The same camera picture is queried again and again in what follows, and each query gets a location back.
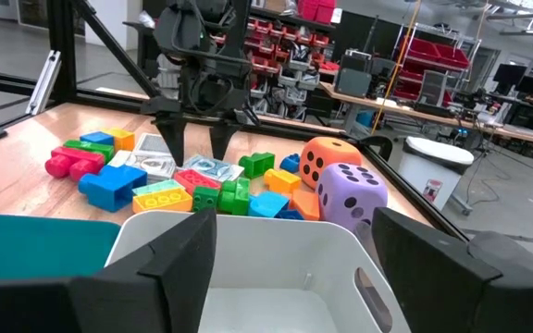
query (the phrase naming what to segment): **blue toy block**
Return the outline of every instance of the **blue toy block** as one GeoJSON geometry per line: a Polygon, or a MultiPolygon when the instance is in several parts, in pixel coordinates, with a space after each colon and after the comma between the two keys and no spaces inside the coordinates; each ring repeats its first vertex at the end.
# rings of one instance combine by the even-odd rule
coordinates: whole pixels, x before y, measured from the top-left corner
{"type": "Polygon", "coordinates": [[[101,131],[81,135],[80,141],[107,144],[111,146],[115,145],[115,137],[113,137],[112,135],[108,135],[101,131]]]}
{"type": "Polygon", "coordinates": [[[147,185],[147,172],[132,166],[103,166],[98,175],[86,174],[78,189],[88,196],[88,203],[108,212],[116,212],[133,200],[133,188],[147,185]]]}
{"type": "Polygon", "coordinates": [[[283,158],[279,168],[291,173],[296,173],[300,170],[300,156],[298,154],[291,154],[283,158]]]}
{"type": "Polygon", "coordinates": [[[275,217],[281,210],[287,209],[289,199],[272,191],[264,191],[250,197],[248,216],[275,217]]]}
{"type": "Polygon", "coordinates": [[[304,220],[304,217],[296,209],[280,211],[276,218],[285,218],[285,219],[299,219],[304,220]]]}

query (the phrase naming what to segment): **wooden table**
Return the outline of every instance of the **wooden table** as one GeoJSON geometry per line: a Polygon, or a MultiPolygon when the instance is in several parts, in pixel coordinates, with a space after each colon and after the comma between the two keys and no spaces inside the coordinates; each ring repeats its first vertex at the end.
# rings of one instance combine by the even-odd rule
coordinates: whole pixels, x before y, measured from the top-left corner
{"type": "MultiPolygon", "coordinates": [[[[365,106],[370,106],[370,107],[375,107],[375,108],[380,108],[382,105],[382,103],[379,100],[374,101],[368,98],[352,97],[352,96],[345,95],[342,93],[334,92],[334,87],[330,83],[320,82],[320,86],[330,97],[337,99],[339,101],[343,101],[345,103],[350,103],[353,105],[365,105],[365,106]]],[[[384,112],[392,112],[396,114],[405,115],[408,117],[416,117],[416,118],[429,120],[432,122],[454,126],[454,127],[461,126],[463,128],[470,129],[470,130],[478,129],[478,126],[473,124],[470,121],[458,121],[457,119],[454,119],[454,118],[438,117],[438,116],[429,115],[423,112],[415,111],[414,109],[408,106],[398,106],[393,101],[386,102],[386,104],[384,105],[384,112]]],[[[345,121],[345,124],[347,126],[352,126],[354,123],[354,119],[356,117],[357,117],[356,113],[352,115],[347,115],[347,120],[345,121]]],[[[502,128],[486,127],[483,124],[480,124],[480,130],[488,134],[499,135],[505,138],[514,138],[514,139],[524,140],[527,142],[533,142],[533,136],[531,135],[517,133],[517,132],[509,131],[506,129],[502,129],[502,128]]]]}
{"type": "MultiPolygon", "coordinates": [[[[51,150],[66,140],[78,139],[83,133],[101,128],[122,128],[135,132],[136,136],[145,132],[157,133],[150,120],[147,116],[64,104],[10,127],[7,137],[0,140],[0,214],[93,219],[122,224],[133,214],[130,205],[116,213],[93,207],[78,192],[74,181],[48,175],[44,162],[50,157],[51,150]]],[[[208,127],[188,124],[184,142],[185,158],[194,154],[212,155],[208,127]]],[[[300,153],[303,147],[304,142],[237,132],[224,160],[237,163],[243,155],[271,152],[276,155],[278,166],[282,158],[300,153]]],[[[378,172],[365,158],[363,166],[378,172]]],[[[389,181],[386,185],[390,208],[428,224],[389,181]]],[[[251,192],[263,189],[262,179],[253,180],[251,192]]]]}

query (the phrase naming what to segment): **toy block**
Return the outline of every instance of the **toy block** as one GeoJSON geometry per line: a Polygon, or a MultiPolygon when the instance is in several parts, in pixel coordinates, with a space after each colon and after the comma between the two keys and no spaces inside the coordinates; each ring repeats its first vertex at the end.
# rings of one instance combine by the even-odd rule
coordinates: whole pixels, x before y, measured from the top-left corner
{"type": "Polygon", "coordinates": [[[218,189],[197,186],[192,196],[192,211],[198,212],[206,207],[217,208],[217,199],[219,197],[218,189]]]}
{"type": "Polygon", "coordinates": [[[250,202],[249,189],[250,180],[245,178],[224,181],[221,184],[217,207],[225,213],[237,216],[247,215],[250,202]]]}
{"type": "Polygon", "coordinates": [[[147,172],[132,166],[104,166],[95,176],[81,177],[78,190],[88,203],[108,212],[116,212],[133,199],[133,188],[147,184],[147,172]]]}
{"type": "Polygon", "coordinates": [[[192,197],[181,188],[147,193],[133,198],[134,213],[140,213],[147,210],[190,212],[191,208],[192,197]]]}
{"type": "Polygon", "coordinates": [[[300,188],[302,179],[285,170],[269,169],[265,173],[268,189],[277,193],[291,193],[300,188]]]}
{"type": "Polygon", "coordinates": [[[291,154],[281,161],[281,165],[279,168],[291,172],[296,173],[300,170],[300,155],[299,154],[291,154]]]}
{"type": "Polygon", "coordinates": [[[135,149],[135,133],[124,129],[102,129],[102,132],[115,138],[115,150],[135,149]]]}
{"type": "Polygon", "coordinates": [[[280,211],[276,218],[304,220],[304,217],[295,209],[280,211]]]}
{"type": "Polygon", "coordinates": [[[44,168],[49,175],[55,178],[64,178],[79,181],[87,173],[97,174],[104,166],[102,154],[88,153],[79,149],[57,147],[51,152],[51,158],[44,163],[44,168]]]}
{"type": "Polygon", "coordinates": [[[238,164],[244,167],[247,178],[255,179],[275,167],[275,156],[271,153],[254,153],[252,156],[243,156],[238,164]]]}
{"type": "Polygon", "coordinates": [[[221,187],[218,182],[201,175],[194,170],[184,170],[174,174],[174,180],[180,183],[190,195],[194,194],[194,189],[197,186],[205,186],[211,189],[218,189],[221,187]]]}
{"type": "Polygon", "coordinates": [[[69,140],[63,145],[68,148],[79,149],[90,153],[102,154],[104,156],[105,163],[110,162],[110,160],[112,159],[112,155],[115,152],[115,148],[113,146],[91,142],[79,142],[77,140],[69,140]]]}
{"type": "Polygon", "coordinates": [[[106,144],[106,145],[111,145],[113,147],[115,146],[115,138],[112,135],[108,135],[101,131],[81,135],[80,141],[98,143],[98,144],[106,144]]]}
{"type": "Polygon", "coordinates": [[[264,191],[250,197],[248,216],[275,217],[280,211],[286,210],[288,204],[286,197],[273,191],[264,191]]]}
{"type": "Polygon", "coordinates": [[[133,195],[144,195],[144,194],[153,193],[157,191],[165,191],[165,190],[172,190],[172,189],[184,189],[184,186],[180,185],[180,183],[178,183],[174,179],[168,179],[168,180],[157,182],[156,184],[150,184],[150,185],[142,186],[137,189],[133,189],[133,195]]]}
{"type": "Polygon", "coordinates": [[[291,197],[289,209],[297,209],[304,220],[320,220],[318,195],[312,191],[295,190],[291,197]]]}

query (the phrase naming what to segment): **yellow toy block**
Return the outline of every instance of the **yellow toy block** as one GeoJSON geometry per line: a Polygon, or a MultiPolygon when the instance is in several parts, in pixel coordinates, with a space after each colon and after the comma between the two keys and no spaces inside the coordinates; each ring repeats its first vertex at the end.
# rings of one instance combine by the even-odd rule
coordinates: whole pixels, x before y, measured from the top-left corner
{"type": "Polygon", "coordinates": [[[102,129],[102,132],[115,138],[115,152],[135,149],[135,133],[124,129],[102,129]]]}
{"type": "Polygon", "coordinates": [[[182,188],[158,191],[133,198],[133,212],[140,213],[147,210],[175,210],[190,212],[192,197],[182,188]]]}
{"type": "Polygon", "coordinates": [[[285,170],[269,169],[265,172],[265,184],[270,191],[291,193],[300,188],[302,179],[285,170]]]}

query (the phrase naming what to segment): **purple dice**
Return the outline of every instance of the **purple dice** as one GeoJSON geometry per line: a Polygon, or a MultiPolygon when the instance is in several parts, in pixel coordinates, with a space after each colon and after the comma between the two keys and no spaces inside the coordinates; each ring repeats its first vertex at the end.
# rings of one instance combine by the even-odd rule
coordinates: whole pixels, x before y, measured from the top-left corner
{"type": "Polygon", "coordinates": [[[323,220],[354,231],[359,223],[371,225],[374,208],[388,204],[388,189],[375,173],[361,166],[327,166],[316,185],[323,220]]]}

